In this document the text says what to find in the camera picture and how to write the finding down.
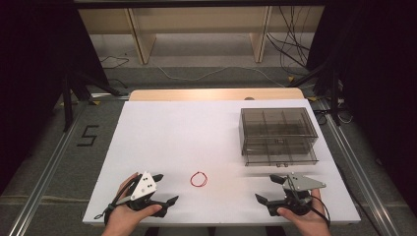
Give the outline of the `smoky clear drawer box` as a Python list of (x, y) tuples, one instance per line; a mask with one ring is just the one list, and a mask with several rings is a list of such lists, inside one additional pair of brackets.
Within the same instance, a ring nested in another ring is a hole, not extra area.
[[(239, 120), (239, 135), (305, 135), (318, 136), (308, 111), (304, 107), (290, 108), (242, 108)], [(266, 148), (312, 148), (314, 144), (249, 145), (244, 150)]]

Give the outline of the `wooden table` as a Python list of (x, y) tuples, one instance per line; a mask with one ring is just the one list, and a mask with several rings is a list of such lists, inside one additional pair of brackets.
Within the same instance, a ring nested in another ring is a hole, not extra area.
[(303, 99), (298, 88), (136, 89), (130, 101)]

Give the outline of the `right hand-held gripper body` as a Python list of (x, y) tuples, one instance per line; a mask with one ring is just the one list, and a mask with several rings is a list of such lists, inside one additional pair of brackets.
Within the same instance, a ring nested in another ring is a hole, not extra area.
[(286, 179), (285, 183), (279, 185), (282, 187), (285, 197), (283, 200), (270, 201), (271, 206), (268, 206), (270, 216), (278, 216), (277, 210), (280, 207), (290, 209), (297, 215), (305, 215), (312, 207), (313, 197), (310, 191), (327, 186), (324, 182), (302, 174), (290, 173), (283, 178)]

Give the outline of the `person's right hand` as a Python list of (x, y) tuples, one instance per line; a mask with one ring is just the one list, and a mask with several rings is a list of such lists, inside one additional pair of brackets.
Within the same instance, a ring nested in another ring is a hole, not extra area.
[(297, 215), (290, 209), (280, 207), (277, 213), (291, 221), (299, 230), (302, 236), (331, 236), (328, 224), (325, 221), (326, 211), (321, 203), (321, 193), (319, 189), (311, 191), (313, 196), (312, 208), (305, 215)]

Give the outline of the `light wooden shelf unit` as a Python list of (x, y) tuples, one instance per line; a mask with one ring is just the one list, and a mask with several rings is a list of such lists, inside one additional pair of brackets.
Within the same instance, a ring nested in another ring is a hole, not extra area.
[(314, 32), (323, 6), (86, 9), (80, 12), (90, 34), (129, 34), (141, 64), (149, 61), (159, 33), (237, 33), (249, 35), (254, 59), (263, 61), (269, 32)]

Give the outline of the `person's left hand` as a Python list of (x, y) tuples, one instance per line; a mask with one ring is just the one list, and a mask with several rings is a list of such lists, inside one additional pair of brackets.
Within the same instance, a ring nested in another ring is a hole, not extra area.
[(130, 236), (143, 219), (160, 210), (160, 205), (148, 206), (139, 211), (134, 211), (126, 205), (117, 206), (110, 213), (101, 236)]

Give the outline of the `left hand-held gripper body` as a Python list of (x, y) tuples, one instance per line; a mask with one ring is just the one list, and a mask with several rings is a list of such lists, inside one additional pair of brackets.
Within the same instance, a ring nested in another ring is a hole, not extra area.
[[(144, 172), (135, 179), (133, 185), (128, 190), (127, 206), (135, 211), (142, 210), (152, 205), (160, 205), (162, 202), (153, 201), (151, 196), (156, 192), (156, 183), (153, 181), (149, 172)], [(154, 213), (153, 217), (164, 217), (167, 214), (167, 209), (163, 209)]]

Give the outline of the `aluminium floor rail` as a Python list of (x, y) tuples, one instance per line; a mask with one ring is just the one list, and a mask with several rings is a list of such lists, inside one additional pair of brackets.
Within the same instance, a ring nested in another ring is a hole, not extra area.
[(361, 190), (370, 211), (375, 218), (381, 234), (383, 236), (399, 236), (398, 228), (395, 226), (393, 218), (389, 214), (382, 199), (376, 192), (371, 183), (370, 177), (365, 172), (364, 167), (360, 164), (359, 159), (354, 152), (351, 144), (348, 142), (341, 126), (337, 126), (337, 116), (327, 114), (329, 128), (342, 151), (343, 157), (354, 176), (359, 189)]
[(65, 130), (64, 108), (56, 107), (42, 130), (40, 138), (30, 150), (6, 191), (0, 196), (0, 207), (10, 207), (16, 214), (11, 216), (11, 226), (6, 227), (6, 236), (24, 236), (47, 190), (67, 147), (75, 134), (80, 117), (89, 106), (87, 101), (72, 105), (73, 122)]

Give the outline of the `black tape floor mark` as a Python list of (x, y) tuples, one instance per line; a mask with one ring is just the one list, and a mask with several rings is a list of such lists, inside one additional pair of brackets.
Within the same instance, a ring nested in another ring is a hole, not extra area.
[(97, 134), (94, 131), (98, 128), (98, 125), (86, 125), (78, 147), (92, 147), (97, 138)]

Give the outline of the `black curtain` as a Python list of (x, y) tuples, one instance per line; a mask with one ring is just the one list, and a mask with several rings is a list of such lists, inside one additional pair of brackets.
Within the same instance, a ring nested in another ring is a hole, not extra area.
[(343, 43), (343, 95), (375, 155), (417, 215), (417, 0), (328, 0), (307, 67), (325, 61), (357, 8)]
[(0, 194), (75, 71), (108, 83), (74, 0), (0, 0)]

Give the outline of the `black tripod stand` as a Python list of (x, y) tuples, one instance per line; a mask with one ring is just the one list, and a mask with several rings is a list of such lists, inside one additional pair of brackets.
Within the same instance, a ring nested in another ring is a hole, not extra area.
[(95, 79), (85, 73), (78, 71), (70, 72), (62, 80), (62, 96), (65, 111), (65, 132), (67, 132), (73, 124), (71, 93), (73, 93), (80, 101), (89, 101), (91, 99), (91, 93), (89, 92), (87, 85), (93, 85), (118, 97), (128, 95), (127, 92), (112, 88), (109, 84), (101, 82), (99, 79)]
[(339, 126), (340, 120), (338, 118), (339, 106), (338, 106), (338, 80), (339, 80), (339, 71), (334, 65), (330, 62), (325, 62), (322, 65), (318, 66), (313, 71), (309, 72), (307, 75), (303, 76), (301, 79), (291, 82), (289, 88), (298, 88), (299, 86), (309, 82), (311, 79), (316, 78), (316, 83), (313, 88), (315, 95), (324, 95), (327, 91), (330, 92), (330, 108), (328, 109), (328, 114), (334, 121), (334, 123)]

